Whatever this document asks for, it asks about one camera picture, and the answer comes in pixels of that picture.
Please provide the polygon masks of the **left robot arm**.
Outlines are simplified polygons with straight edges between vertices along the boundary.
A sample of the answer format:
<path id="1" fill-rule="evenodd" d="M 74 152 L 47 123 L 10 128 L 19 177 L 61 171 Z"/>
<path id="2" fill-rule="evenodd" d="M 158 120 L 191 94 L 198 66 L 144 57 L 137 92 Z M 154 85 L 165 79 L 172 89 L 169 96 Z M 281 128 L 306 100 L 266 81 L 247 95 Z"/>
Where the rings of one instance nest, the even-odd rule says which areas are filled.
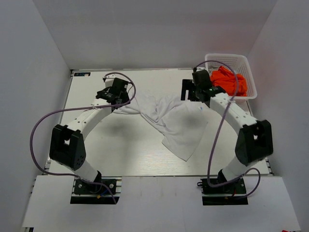
<path id="1" fill-rule="evenodd" d="M 85 182 L 92 193 L 101 190 L 101 173 L 86 160 L 84 141 L 88 134 L 115 109 L 129 102 L 127 87 L 131 81 L 112 77 L 106 87 L 97 92 L 89 109 L 66 125 L 56 125 L 52 130 L 49 158 L 71 170 Z"/>

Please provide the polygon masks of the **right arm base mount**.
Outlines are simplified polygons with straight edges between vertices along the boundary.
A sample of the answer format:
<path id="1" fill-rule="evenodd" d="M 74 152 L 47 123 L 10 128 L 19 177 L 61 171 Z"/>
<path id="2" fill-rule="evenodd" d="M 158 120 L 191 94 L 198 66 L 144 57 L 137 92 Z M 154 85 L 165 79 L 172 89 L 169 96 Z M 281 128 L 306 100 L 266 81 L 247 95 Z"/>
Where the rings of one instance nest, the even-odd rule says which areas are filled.
<path id="1" fill-rule="evenodd" d="M 225 205 L 248 205 L 247 191 L 243 179 L 236 183 L 212 188 L 207 179 L 197 182 L 201 188 L 202 203 L 204 206 L 225 206 Z"/>

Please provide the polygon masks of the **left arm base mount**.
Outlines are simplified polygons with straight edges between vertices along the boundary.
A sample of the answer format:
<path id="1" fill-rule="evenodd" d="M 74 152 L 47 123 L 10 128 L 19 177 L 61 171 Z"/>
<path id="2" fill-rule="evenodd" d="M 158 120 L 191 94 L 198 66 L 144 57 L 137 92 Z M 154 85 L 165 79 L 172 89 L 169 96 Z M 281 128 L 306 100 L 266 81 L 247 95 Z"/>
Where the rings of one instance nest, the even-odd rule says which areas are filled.
<path id="1" fill-rule="evenodd" d="M 118 203 L 121 194 L 122 178 L 103 177 L 101 182 L 110 189 L 115 202 L 106 187 L 89 185 L 80 179 L 75 179 L 70 204 L 110 205 Z"/>

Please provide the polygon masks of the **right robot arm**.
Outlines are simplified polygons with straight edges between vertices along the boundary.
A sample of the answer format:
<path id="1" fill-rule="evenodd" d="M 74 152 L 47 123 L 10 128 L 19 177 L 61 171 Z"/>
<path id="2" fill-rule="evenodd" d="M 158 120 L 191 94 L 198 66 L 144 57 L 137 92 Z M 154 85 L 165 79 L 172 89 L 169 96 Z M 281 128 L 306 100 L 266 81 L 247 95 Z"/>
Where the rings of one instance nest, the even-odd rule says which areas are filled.
<path id="1" fill-rule="evenodd" d="M 273 154 L 271 124 L 247 114 L 222 87 L 213 86 L 207 70 L 193 69 L 192 77 L 182 81 L 181 100 L 206 104 L 238 136 L 235 157 L 219 171 L 216 184 L 208 183 L 210 187 L 228 193 L 235 188 L 239 179 L 254 169 L 257 162 Z"/>

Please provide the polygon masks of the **white t-shirt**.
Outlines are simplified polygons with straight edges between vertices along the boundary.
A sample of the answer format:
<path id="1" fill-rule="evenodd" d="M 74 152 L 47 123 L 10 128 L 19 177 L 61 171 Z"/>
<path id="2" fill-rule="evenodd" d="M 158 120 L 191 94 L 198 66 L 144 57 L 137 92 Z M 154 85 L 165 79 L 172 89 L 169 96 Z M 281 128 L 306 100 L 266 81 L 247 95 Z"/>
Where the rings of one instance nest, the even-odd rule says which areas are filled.
<path id="1" fill-rule="evenodd" d="M 181 101 L 180 96 L 156 97 L 137 93 L 130 104 L 116 114 L 140 115 L 163 134 L 162 144 L 178 158 L 188 161 L 197 149 L 208 124 L 208 107 L 196 101 Z"/>

